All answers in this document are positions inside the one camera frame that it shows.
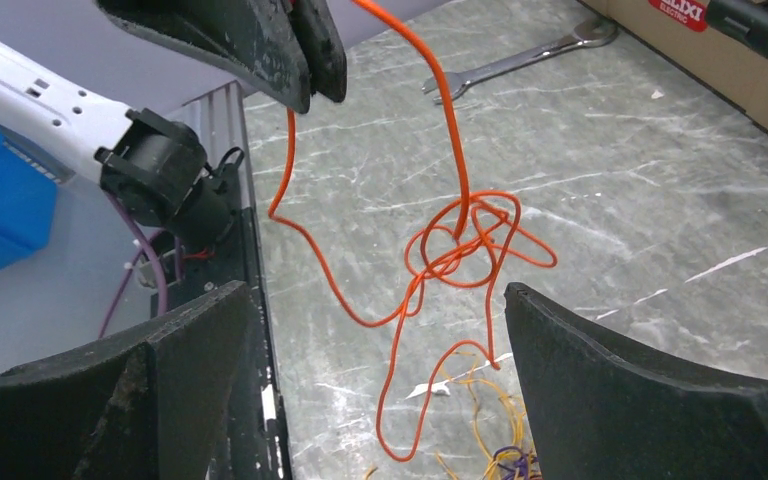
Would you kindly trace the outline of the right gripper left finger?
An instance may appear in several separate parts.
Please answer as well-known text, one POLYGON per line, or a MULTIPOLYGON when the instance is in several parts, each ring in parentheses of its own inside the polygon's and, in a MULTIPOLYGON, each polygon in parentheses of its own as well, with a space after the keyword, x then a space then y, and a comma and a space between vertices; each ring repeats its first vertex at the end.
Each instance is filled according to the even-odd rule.
POLYGON ((0 374, 0 479, 202 479, 242 352, 240 281, 0 374))

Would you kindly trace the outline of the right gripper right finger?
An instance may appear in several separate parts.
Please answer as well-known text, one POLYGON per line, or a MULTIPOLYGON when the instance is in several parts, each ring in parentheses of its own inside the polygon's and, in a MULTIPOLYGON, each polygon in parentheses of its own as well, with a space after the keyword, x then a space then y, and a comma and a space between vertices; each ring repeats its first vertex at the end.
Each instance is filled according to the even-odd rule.
POLYGON ((510 283, 505 319, 547 479, 768 479, 768 379, 694 363, 510 283))

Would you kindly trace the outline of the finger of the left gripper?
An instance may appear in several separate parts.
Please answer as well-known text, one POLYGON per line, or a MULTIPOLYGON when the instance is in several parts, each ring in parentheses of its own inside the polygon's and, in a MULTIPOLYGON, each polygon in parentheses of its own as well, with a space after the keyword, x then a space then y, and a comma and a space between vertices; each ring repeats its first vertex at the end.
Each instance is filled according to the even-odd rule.
POLYGON ((334 103, 347 94, 347 58, 325 0, 291 2, 291 24, 304 53, 311 88, 334 103))

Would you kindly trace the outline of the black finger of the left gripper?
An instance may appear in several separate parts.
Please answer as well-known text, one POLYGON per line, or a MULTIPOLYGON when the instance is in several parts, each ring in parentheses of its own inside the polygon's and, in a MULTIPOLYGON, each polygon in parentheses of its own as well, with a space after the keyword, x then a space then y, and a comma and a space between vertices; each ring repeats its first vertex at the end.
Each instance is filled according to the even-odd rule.
POLYGON ((97 1, 126 33, 226 71, 297 113, 309 110, 312 73, 304 1, 97 1))

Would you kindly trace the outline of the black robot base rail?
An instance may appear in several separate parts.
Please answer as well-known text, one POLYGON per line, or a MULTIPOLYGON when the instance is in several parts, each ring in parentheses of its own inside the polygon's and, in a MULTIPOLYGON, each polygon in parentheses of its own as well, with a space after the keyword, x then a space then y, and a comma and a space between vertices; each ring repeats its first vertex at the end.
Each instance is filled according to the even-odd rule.
POLYGON ((169 305, 178 307, 230 281, 246 286, 248 304, 232 315, 243 324, 242 352, 206 476, 290 479, 288 426, 263 275, 244 97, 240 84, 231 82, 169 116, 199 135, 213 170, 207 183, 228 204, 233 219, 230 232, 210 249, 208 259, 184 261, 185 276, 170 287, 169 305))

